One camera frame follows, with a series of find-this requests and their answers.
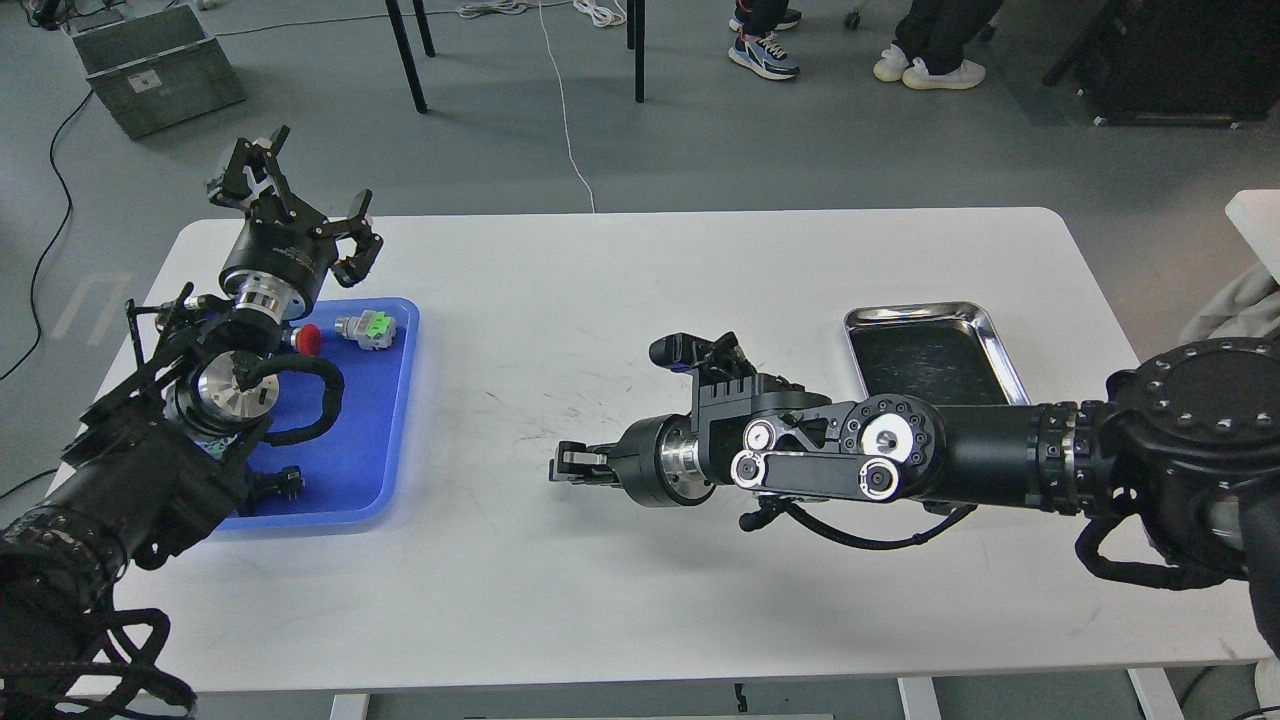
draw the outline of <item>gray plastic crate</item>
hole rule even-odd
[[[244,99],[218,40],[189,5],[72,36],[90,87],[129,137]]]

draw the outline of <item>red button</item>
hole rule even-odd
[[[293,348],[306,355],[307,357],[315,357],[320,354],[320,328],[307,323],[293,332]]]

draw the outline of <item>stainless steel tray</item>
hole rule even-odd
[[[845,337],[864,392],[934,405],[1030,404],[991,315],[973,302],[859,307],[845,315]]]

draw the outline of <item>concrete floor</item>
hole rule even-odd
[[[127,9],[143,14],[163,4],[129,0]],[[1175,345],[1196,309],[1256,260],[1222,209],[1239,190],[1280,186],[1276,119],[1234,132],[1097,128],[1070,79],[1039,85],[1098,0],[1010,4],[996,38],[970,49],[987,65],[987,82],[959,94],[913,92],[872,77],[904,1],[874,3],[856,32],[841,27],[844,1],[795,4],[805,20],[782,40],[803,74],[780,85],[726,60],[727,0],[652,0],[644,105],[631,101],[621,28],[595,29],[567,6],[545,10],[575,156],[600,211],[1042,205],[1065,218],[1140,357]],[[381,10],[375,0],[227,0],[201,19],[209,31],[227,32]],[[433,106],[426,117],[412,110],[384,19],[225,37],[248,100],[138,141],[90,101],[58,146],[76,213],[40,275],[46,340],[0,383],[0,488],[54,466],[73,437],[124,336],[114,311],[119,299],[145,295],[183,225],[232,217],[205,202],[202,183],[238,136],[292,126],[283,159],[291,183],[333,214],[344,213],[362,187],[374,188],[372,211],[380,215],[589,211],[564,155],[538,14],[443,14],[433,18],[433,31],[440,55],[417,53]],[[15,1],[0,3],[0,366],[8,368],[33,338],[27,283],[64,209],[49,141],[87,88],[69,38],[24,27]],[[42,491],[37,483],[18,492],[0,505],[0,520]],[[797,697],[809,700],[795,705],[783,685],[765,691],[790,698],[769,711],[901,715],[891,684],[800,684]],[[1062,702],[1046,701],[1033,712],[996,700],[1038,702],[1042,691]],[[372,715],[417,716],[428,706],[445,708],[442,717],[509,716],[520,707],[541,715],[732,712],[724,692],[672,696],[686,697],[682,705],[627,700],[617,688],[503,696],[511,702],[477,691],[454,700],[378,698]],[[1106,701],[1084,708],[1069,700],[1080,693]],[[1222,703],[1210,702],[1204,716],[1249,702],[1244,691],[1210,694]],[[950,679],[940,683],[940,698],[951,707],[948,717],[1137,714],[1123,673]],[[315,716],[307,702],[326,706],[324,697],[215,697],[205,716]]]

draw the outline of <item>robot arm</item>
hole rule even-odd
[[[76,473],[0,532],[0,715],[58,716],[55,703],[83,674],[122,678],[86,719],[106,717],[145,689],[191,706],[191,689],[155,667],[168,635],[159,610],[116,611],[111,587],[131,560],[160,568],[204,539],[255,495],[253,447],[319,437],[342,409],[343,377],[312,357],[317,331],[294,328],[332,270],[342,284],[367,275],[381,237],[369,224],[370,192],[352,217],[329,220],[289,191],[276,165],[288,135],[238,140],[209,183],[210,200],[239,209],[244,227],[219,282],[225,296],[188,283],[157,307],[128,305],[137,370],[82,415],[63,451]],[[337,241],[356,252],[338,259]],[[159,341],[143,359],[137,318],[155,315]],[[321,415],[271,429],[279,373],[324,380]],[[125,626],[148,625],[136,643]],[[93,662],[99,653],[108,662]]]
[[[1258,629],[1280,648],[1280,347],[1270,340],[1190,343],[1107,382],[1106,402],[932,406],[879,395],[831,402],[758,373],[737,338],[687,334],[649,348],[692,377],[687,415],[632,424],[616,443],[562,442],[550,479],[621,487],[636,502],[691,506],[717,486],[751,492],[756,530],[787,514],[869,550],[919,544],[973,506],[1084,514],[1076,555],[1094,575],[1167,589],[1249,582]],[[806,500],[915,500],[948,519],[897,543],[831,528]],[[1165,565],[1100,553],[1138,515]]]

